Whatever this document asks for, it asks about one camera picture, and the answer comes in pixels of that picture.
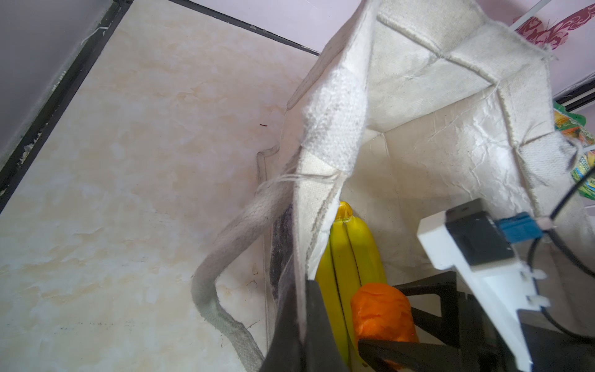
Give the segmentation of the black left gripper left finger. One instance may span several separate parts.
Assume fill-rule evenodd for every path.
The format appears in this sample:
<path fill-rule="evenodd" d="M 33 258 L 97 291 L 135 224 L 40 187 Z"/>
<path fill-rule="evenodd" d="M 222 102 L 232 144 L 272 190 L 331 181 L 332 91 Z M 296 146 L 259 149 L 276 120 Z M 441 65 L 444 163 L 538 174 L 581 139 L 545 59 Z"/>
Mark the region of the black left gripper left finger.
<path fill-rule="evenodd" d="M 285 288 L 279 298 L 274 338 L 260 372 L 299 372 L 305 370 L 303 346 L 297 324 L 295 284 Z"/>

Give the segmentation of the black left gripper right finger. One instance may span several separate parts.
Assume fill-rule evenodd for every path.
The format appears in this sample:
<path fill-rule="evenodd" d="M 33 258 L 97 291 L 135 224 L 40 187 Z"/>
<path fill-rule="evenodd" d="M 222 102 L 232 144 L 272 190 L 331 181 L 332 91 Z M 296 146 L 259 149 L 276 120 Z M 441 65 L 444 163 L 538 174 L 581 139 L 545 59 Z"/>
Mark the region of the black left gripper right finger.
<path fill-rule="evenodd" d="M 311 372 L 348 371 L 333 336 L 330 320 L 319 285 L 306 282 L 307 332 L 305 338 L 305 366 Z"/>

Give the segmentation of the orange fruit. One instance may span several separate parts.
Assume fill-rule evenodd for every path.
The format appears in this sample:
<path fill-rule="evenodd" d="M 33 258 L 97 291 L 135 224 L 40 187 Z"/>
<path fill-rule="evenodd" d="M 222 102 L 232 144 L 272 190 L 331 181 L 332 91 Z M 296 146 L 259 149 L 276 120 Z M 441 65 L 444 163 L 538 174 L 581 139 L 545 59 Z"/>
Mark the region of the orange fruit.
<path fill-rule="evenodd" d="M 418 343 L 412 307 L 398 289 L 385 283 L 368 283 L 350 300 L 355 345 L 362 339 Z"/>

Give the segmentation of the yellow banana bunch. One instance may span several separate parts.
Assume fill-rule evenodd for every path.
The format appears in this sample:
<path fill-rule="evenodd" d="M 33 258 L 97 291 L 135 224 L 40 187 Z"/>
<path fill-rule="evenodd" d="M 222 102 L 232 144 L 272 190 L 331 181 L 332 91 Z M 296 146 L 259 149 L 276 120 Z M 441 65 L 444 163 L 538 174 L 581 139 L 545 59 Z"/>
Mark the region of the yellow banana bunch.
<path fill-rule="evenodd" d="M 342 201 L 315 276 L 336 346 L 348 367 L 365 367 L 356 352 L 351 300 L 369 283 L 386 283 L 377 245 L 367 224 Z"/>

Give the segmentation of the cream canvas grocery bag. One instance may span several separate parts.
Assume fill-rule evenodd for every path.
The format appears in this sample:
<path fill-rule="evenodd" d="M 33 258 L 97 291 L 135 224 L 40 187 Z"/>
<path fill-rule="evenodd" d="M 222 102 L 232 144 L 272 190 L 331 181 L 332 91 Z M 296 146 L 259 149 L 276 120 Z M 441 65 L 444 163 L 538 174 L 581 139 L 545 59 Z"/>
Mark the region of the cream canvas grocery bag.
<path fill-rule="evenodd" d="M 423 218 L 474 198 L 498 217 L 544 217 L 573 183 L 575 151 L 554 124 L 546 49 L 474 1 L 363 1 L 288 101 L 277 170 L 215 239 L 193 300 L 258 370 L 263 354 L 215 282 L 284 212 L 300 286 L 341 198 L 373 229 L 388 274 L 411 279 L 430 268 Z"/>

